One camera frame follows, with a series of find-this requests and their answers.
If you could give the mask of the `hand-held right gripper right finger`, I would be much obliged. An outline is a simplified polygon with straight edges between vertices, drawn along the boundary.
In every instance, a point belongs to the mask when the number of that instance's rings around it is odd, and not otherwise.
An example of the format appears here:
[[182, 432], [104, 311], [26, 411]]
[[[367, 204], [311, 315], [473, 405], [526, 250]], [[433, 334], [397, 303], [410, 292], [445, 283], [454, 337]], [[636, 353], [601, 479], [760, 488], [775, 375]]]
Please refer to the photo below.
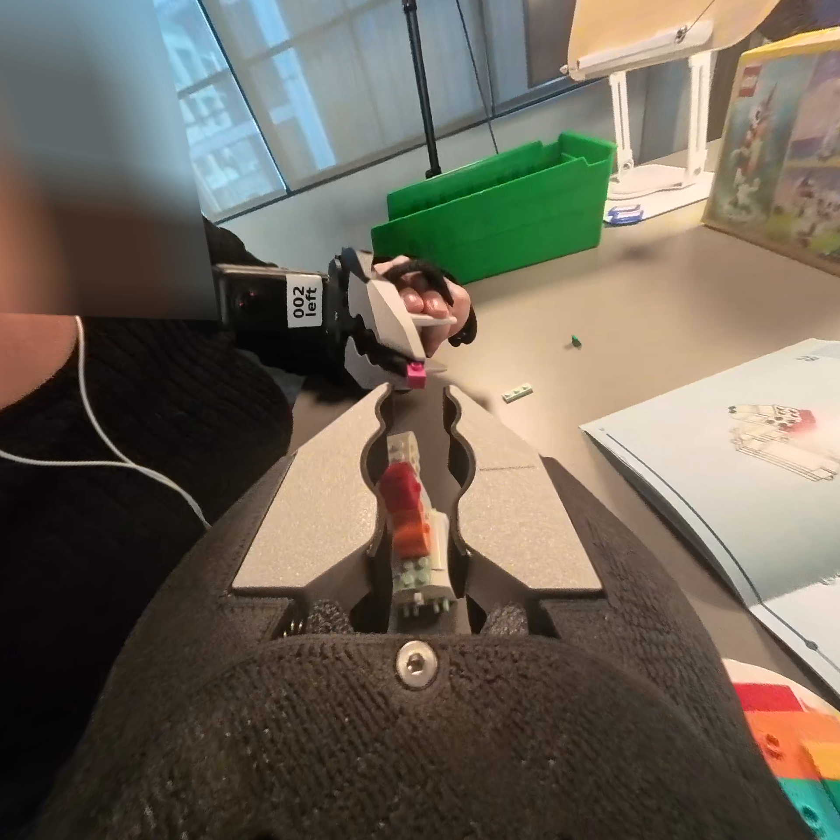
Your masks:
[[594, 602], [604, 587], [543, 457], [456, 385], [443, 390], [443, 426], [456, 633], [515, 606], [551, 634], [547, 603]]

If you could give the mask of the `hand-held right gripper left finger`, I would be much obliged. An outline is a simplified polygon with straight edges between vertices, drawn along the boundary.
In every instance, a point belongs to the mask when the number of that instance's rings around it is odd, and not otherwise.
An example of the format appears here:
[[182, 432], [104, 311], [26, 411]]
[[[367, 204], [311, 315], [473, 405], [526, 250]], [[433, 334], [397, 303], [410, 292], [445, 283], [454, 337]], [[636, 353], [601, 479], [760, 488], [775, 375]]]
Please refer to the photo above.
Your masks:
[[330, 602], [347, 616], [379, 607], [384, 537], [375, 482], [386, 463], [393, 389], [379, 385], [290, 455], [231, 581], [231, 595], [266, 609], [265, 634], [301, 634]]

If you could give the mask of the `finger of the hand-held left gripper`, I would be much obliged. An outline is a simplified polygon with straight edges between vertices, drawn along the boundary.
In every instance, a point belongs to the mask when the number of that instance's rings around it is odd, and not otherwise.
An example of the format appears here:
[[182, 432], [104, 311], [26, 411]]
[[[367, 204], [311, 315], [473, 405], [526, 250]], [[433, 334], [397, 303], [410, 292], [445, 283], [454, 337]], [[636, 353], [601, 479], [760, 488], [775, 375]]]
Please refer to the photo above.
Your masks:
[[367, 355], [358, 351], [355, 343], [346, 343], [344, 347], [344, 369], [353, 383], [367, 392], [385, 384], [397, 392], [411, 390], [404, 374], [396, 374], [374, 364]]
[[420, 328], [435, 321], [406, 310], [387, 280], [350, 282], [350, 343], [387, 371], [405, 375], [406, 363], [426, 363]]

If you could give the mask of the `person's left forearm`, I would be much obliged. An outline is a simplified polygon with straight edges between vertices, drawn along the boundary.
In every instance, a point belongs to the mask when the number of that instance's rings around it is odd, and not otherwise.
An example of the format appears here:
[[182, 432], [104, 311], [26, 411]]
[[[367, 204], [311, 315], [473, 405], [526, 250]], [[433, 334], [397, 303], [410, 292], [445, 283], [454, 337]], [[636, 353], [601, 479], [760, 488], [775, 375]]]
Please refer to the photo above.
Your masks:
[[349, 324], [343, 289], [329, 275], [300, 273], [252, 255], [232, 232], [203, 218], [218, 319], [240, 350], [271, 369], [362, 393], [344, 369]]

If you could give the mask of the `rainbow lego disc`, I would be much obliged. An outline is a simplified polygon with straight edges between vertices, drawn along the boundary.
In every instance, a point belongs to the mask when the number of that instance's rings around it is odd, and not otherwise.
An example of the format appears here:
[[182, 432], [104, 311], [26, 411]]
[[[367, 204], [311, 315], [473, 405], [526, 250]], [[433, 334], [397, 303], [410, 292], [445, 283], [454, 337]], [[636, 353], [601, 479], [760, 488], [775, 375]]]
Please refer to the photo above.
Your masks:
[[838, 839], [838, 710], [771, 670], [730, 658], [722, 663], [781, 789], [815, 838]]

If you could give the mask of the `yellow lego box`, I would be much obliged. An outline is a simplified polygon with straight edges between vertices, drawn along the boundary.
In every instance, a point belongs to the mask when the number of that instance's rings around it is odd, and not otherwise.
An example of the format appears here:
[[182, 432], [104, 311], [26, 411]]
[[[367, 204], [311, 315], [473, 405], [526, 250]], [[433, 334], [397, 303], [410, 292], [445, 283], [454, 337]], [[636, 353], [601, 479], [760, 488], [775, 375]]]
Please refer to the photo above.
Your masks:
[[839, 27], [744, 52], [702, 223], [839, 274]]

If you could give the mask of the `person's left hand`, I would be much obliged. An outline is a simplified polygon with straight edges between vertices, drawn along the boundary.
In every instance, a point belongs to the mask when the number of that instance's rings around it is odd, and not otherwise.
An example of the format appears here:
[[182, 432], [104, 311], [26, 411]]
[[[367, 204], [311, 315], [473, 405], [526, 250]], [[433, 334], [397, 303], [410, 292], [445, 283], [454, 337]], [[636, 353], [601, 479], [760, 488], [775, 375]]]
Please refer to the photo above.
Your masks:
[[426, 357], [434, 357], [444, 343], [459, 347], [476, 340], [477, 317], [469, 293], [447, 271], [404, 255], [374, 269], [395, 286], [410, 314], [435, 321], [419, 330]]

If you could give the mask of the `green plastic bin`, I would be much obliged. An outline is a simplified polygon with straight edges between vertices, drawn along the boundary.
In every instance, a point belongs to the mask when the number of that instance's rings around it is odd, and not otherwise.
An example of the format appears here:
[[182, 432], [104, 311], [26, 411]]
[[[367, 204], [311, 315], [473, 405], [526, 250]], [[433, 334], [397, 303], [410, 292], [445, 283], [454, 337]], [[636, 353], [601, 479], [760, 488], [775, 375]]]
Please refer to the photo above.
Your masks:
[[464, 284], [601, 243], [614, 142], [573, 131], [389, 193], [378, 256], [435, 263]]

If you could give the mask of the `pale blue instruction booklet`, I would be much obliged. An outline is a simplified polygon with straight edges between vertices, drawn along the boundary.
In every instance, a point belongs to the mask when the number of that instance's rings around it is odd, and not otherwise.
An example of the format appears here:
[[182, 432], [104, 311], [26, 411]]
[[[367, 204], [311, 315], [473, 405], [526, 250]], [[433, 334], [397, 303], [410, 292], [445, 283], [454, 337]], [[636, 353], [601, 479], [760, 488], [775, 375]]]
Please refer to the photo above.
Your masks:
[[580, 426], [839, 691], [839, 342], [807, 339]]

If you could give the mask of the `person's body black clothing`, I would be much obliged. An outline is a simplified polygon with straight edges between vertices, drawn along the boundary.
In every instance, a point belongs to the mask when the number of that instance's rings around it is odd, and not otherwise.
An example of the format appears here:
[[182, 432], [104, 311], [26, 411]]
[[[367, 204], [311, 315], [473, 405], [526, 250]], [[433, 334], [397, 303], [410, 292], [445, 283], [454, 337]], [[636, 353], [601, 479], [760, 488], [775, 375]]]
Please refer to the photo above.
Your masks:
[[[207, 322], [83, 321], [88, 400], [129, 460], [215, 523], [282, 457], [291, 408]], [[85, 411], [73, 317], [2, 314], [2, 450], [113, 460]], [[1, 467], [2, 838], [30, 830], [114, 659], [204, 533], [177, 491], [125, 467]]]

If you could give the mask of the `window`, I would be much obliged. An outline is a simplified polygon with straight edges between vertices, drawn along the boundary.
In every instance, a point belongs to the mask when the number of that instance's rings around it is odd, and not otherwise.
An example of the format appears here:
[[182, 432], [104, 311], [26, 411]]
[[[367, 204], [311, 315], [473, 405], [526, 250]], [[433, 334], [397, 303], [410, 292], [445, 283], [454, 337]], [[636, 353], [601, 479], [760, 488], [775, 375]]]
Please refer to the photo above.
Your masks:
[[[403, 2], [152, 8], [211, 220], [424, 144]], [[573, 2], [417, 2], [435, 137], [567, 88], [560, 66], [573, 10]]]

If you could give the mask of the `black light stand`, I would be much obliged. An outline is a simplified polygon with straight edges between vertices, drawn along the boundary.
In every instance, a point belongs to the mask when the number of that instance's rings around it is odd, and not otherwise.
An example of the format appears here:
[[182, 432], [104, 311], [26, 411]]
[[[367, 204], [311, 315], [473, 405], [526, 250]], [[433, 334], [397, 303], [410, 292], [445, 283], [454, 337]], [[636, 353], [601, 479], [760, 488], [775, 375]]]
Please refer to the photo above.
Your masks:
[[401, 6], [406, 21], [406, 30], [413, 61], [416, 91], [427, 151], [428, 166], [425, 178], [430, 180], [438, 175], [441, 175], [442, 170], [438, 159], [434, 117], [427, 85], [422, 38], [417, 16], [417, 1], [401, 1]]

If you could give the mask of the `beige book stand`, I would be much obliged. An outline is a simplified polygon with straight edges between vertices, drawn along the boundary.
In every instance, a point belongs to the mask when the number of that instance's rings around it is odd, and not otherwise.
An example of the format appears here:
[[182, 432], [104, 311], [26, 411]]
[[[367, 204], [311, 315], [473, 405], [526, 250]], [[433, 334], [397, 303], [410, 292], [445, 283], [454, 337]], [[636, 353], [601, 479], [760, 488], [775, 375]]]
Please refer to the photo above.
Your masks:
[[[580, 1], [574, 6], [568, 55], [560, 74], [574, 81], [606, 77], [612, 97], [616, 173], [605, 210], [640, 204], [644, 221], [705, 201], [712, 57], [750, 35], [777, 1]], [[636, 165], [630, 140], [627, 73], [672, 60], [689, 69], [684, 167]]]

